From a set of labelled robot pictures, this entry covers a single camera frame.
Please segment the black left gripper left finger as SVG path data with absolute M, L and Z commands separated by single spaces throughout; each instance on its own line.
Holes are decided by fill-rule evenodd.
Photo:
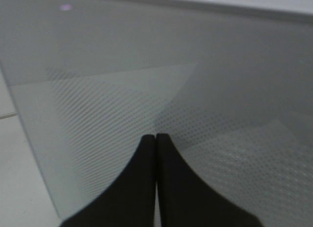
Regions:
M 156 138 L 144 135 L 121 174 L 63 227 L 152 227 L 156 199 Z

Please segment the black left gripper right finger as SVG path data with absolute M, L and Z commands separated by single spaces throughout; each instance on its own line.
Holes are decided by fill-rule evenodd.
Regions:
M 163 227 L 260 227 L 260 220 L 209 185 L 187 164 L 168 134 L 157 134 L 157 192 Z

